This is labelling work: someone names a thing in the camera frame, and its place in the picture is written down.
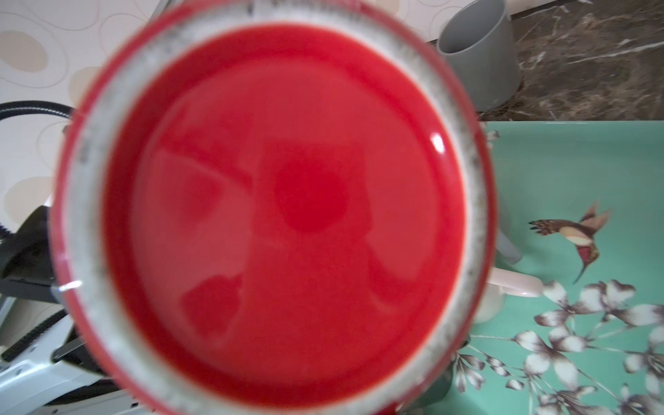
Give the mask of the red mug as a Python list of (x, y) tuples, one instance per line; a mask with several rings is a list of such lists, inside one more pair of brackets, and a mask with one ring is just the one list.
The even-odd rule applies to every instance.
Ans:
[(362, 1), (184, 1), (100, 70), (49, 218), (95, 360), (166, 414), (388, 414), (444, 372), (495, 255), (485, 137)]

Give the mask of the tall dark grey mug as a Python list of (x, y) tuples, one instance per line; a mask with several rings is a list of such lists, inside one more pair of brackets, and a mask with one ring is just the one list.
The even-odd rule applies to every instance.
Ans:
[(522, 84), (512, 22), (503, 0), (479, 0), (461, 9), (442, 30), (437, 50), (477, 112), (504, 105)]

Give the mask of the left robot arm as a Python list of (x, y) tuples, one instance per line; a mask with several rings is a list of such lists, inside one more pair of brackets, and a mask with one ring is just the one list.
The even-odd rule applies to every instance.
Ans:
[(3, 414), (152, 414), (97, 363), (78, 334), (55, 281), (49, 250), (49, 205), (16, 232), (1, 229), (1, 317), (17, 299), (59, 310), (1, 350)]

